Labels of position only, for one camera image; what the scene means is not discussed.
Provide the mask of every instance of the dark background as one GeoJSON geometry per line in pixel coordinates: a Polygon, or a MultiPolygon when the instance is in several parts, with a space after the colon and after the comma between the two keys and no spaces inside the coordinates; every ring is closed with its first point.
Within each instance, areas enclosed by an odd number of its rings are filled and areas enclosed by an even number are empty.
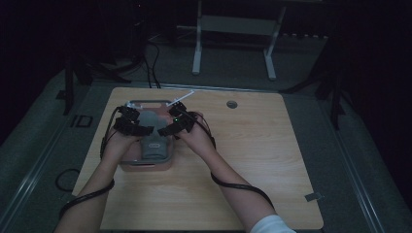
{"type": "MultiPolygon", "coordinates": [[[[235,2],[239,4],[236,11],[224,7],[230,4],[229,0],[210,1],[205,11],[272,17],[263,7],[268,1],[235,2]],[[250,12],[251,4],[255,9],[262,7],[250,12]]],[[[135,1],[135,4],[141,4],[138,12],[121,18],[118,23],[147,21],[164,31],[171,41],[175,39],[176,24],[195,25],[196,1],[135,1]]],[[[411,5],[405,0],[330,0],[319,4],[288,3],[288,6],[283,33],[298,37],[328,36],[330,42],[338,45],[336,54],[344,54],[341,61],[349,67],[345,90],[412,209],[409,185],[412,123],[408,114],[412,107],[411,5]]],[[[110,35],[122,32],[115,32],[105,24],[108,16],[102,11],[97,0],[0,1],[0,92],[4,100],[0,143],[19,123],[49,79],[64,68],[68,51],[75,48],[99,61],[114,62],[114,55],[124,50],[111,43],[115,40],[110,35]]]]}

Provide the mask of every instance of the small label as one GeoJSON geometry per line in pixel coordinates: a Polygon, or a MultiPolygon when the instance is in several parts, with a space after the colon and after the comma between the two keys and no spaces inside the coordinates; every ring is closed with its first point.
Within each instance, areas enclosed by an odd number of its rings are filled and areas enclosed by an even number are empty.
{"type": "Polygon", "coordinates": [[[313,200],[321,201],[325,197],[321,193],[315,192],[315,193],[311,193],[311,194],[306,195],[305,198],[306,198],[307,202],[310,202],[310,201],[313,201],[313,200]]]}
{"type": "Polygon", "coordinates": [[[149,148],[160,148],[160,144],[149,144],[149,148]]]}

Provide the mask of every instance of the person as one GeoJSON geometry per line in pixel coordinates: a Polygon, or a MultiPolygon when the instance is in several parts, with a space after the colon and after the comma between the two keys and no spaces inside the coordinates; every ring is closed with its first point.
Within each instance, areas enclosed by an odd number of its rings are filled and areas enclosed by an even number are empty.
{"type": "MultiPolygon", "coordinates": [[[[203,124],[203,116],[197,120],[203,124]]],[[[113,180],[121,157],[132,143],[140,140],[134,136],[124,136],[111,129],[110,140],[103,152],[101,162],[79,193],[83,196],[100,190],[113,180]]],[[[221,157],[207,133],[197,124],[188,133],[186,130],[176,136],[181,138],[209,167],[211,173],[224,183],[250,185],[221,157]]],[[[224,198],[236,213],[246,232],[294,232],[276,214],[275,209],[260,194],[243,189],[220,186],[224,198]]],[[[54,232],[98,232],[103,218],[109,192],[89,199],[68,209],[60,219],[54,232]]]]}

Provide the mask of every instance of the wooden table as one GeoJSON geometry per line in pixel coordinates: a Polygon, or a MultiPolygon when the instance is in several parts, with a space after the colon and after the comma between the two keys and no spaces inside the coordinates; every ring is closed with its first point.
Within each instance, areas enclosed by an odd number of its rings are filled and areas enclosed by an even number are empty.
{"type": "MultiPolygon", "coordinates": [[[[129,100],[173,100],[187,89],[115,88],[86,156],[73,194],[77,195],[100,161],[99,150],[111,113],[129,100]]],[[[204,114],[219,153],[247,181],[263,189],[277,213],[293,229],[320,229],[323,220],[290,118],[276,93],[196,90],[182,101],[204,114]],[[227,101],[236,101],[230,109],[227,101]]],[[[163,172],[119,168],[102,229],[241,230],[242,225],[213,183],[203,161],[176,141],[172,167],[163,172]]]]}

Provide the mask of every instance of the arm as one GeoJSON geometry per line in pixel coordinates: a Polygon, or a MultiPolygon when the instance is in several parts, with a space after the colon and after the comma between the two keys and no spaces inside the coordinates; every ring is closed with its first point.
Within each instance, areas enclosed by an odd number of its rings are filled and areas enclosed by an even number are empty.
{"type": "MultiPolygon", "coordinates": [[[[225,183],[250,185],[219,155],[208,135],[199,125],[195,124],[190,133],[182,131],[177,136],[184,140],[203,159],[212,174],[219,180],[225,183]]],[[[250,232],[254,225],[262,218],[276,215],[275,210],[270,204],[255,192],[222,186],[221,191],[247,232],[250,232]]]]}
{"type": "MultiPolygon", "coordinates": [[[[102,160],[94,170],[79,196],[100,190],[112,181],[121,157],[137,137],[124,136],[112,129],[102,160]]],[[[73,206],[64,214],[54,232],[99,232],[109,192],[73,206]]]]}

